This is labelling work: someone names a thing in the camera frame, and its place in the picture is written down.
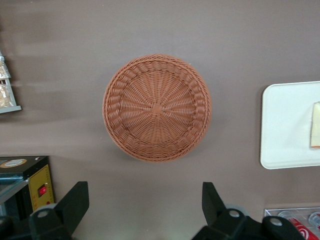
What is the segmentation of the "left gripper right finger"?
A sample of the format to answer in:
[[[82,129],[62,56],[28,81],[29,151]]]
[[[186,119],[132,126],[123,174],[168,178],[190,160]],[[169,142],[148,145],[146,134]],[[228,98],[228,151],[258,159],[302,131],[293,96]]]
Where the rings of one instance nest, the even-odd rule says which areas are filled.
[[[227,208],[211,182],[202,184],[202,211],[207,225],[195,240],[239,240],[245,228],[246,216],[235,208]]]

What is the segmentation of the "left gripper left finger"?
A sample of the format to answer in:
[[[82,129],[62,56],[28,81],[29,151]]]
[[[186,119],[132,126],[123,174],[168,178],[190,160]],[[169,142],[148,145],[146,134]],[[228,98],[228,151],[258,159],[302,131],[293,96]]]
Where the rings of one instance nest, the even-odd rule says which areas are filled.
[[[71,240],[90,205],[86,181],[77,182],[54,206],[35,211],[28,219],[33,240]]]

